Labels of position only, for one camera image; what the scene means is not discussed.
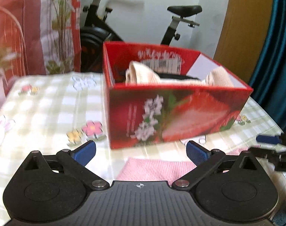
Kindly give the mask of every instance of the yellow flower print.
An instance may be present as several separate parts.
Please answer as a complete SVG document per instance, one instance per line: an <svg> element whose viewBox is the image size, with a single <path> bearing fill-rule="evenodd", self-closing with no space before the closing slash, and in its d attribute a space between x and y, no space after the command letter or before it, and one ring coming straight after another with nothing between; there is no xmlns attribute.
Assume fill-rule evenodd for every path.
<svg viewBox="0 0 286 226"><path fill-rule="evenodd" d="M38 88L38 87L32 87L30 94L31 94L31 95L35 95L35 94L37 94L38 92L39 92L39 88Z"/></svg>
<svg viewBox="0 0 286 226"><path fill-rule="evenodd" d="M83 133L78 131L77 129L74 129L72 132L67 133L69 142L72 144L80 144L81 138L83 136Z"/></svg>

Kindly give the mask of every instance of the red box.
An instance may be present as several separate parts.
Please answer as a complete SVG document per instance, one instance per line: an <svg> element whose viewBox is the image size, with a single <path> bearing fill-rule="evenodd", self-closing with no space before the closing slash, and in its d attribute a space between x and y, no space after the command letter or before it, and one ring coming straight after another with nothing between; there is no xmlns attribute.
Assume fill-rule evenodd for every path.
<svg viewBox="0 0 286 226"><path fill-rule="evenodd" d="M181 75L200 79L205 79L211 70L221 66L201 52L189 49L104 43L104 95L112 149L175 141L227 130L253 91L228 70L234 88L125 85L121 82L119 72L125 71L132 60L162 66L169 62Z"/></svg>

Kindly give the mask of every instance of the white wall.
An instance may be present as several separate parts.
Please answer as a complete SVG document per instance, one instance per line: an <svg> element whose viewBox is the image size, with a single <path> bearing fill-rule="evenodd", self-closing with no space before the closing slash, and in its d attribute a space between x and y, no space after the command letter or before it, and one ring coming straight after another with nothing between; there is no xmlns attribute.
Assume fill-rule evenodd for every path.
<svg viewBox="0 0 286 226"><path fill-rule="evenodd" d="M201 26L193 30L190 48L199 50L211 58L214 57L225 20L228 1L199 0L203 11L196 16L195 21Z"/></svg>
<svg viewBox="0 0 286 226"><path fill-rule="evenodd" d="M168 25L171 22L172 13L167 11L168 6L195 5L199 0L101 0L98 10L103 15L105 6L113 9L108 15L107 23L125 40L145 43L161 42ZM82 0L82 7L89 5L92 0ZM81 25L84 24L86 13L81 16ZM177 47L189 47L192 30L180 23L177 33L181 35L179 41L173 40L171 45Z"/></svg>

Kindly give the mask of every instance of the tablecloth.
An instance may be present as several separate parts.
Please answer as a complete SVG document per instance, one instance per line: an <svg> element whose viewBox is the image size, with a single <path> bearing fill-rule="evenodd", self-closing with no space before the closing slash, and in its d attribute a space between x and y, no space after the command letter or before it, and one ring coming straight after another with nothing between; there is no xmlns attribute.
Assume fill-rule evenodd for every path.
<svg viewBox="0 0 286 226"><path fill-rule="evenodd" d="M97 136L87 132L94 126ZM281 129L251 98L230 130L196 138L207 149L230 152L255 145L259 133L278 134ZM189 161L183 142L111 150L103 107L102 75L69 73L27 76L18 80L0 109L0 226L9 216L2 202L3 191L22 161L32 150L44 155L75 149L87 140L96 141L96 156L87 168L111 183L129 157ZM281 197L286 192L286 174L261 164Z"/></svg>

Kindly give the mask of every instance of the bike seat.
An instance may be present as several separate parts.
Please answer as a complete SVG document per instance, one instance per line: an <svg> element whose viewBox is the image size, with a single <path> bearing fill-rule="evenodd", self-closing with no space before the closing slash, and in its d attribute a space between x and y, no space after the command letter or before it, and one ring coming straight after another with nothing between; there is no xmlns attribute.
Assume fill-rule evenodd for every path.
<svg viewBox="0 0 286 226"><path fill-rule="evenodd" d="M170 6L167 8L168 11L179 15L181 17L190 17L203 11L201 5L193 6Z"/></svg>

